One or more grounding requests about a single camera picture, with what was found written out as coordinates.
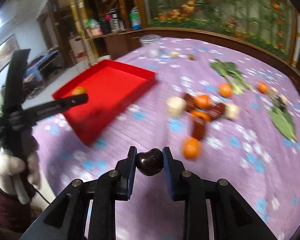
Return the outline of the white gloved left hand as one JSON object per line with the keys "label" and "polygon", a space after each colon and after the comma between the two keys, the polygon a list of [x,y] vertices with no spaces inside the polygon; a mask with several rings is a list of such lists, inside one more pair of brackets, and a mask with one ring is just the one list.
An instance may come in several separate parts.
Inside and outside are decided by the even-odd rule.
{"label": "white gloved left hand", "polygon": [[23,161],[13,156],[10,150],[0,149],[0,189],[6,194],[17,196],[21,204],[29,204],[32,199],[21,181],[21,173],[26,170],[29,171],[26,181],[35,189],[39,189],[41,177],[37,151],[32,151],[27,161]]}

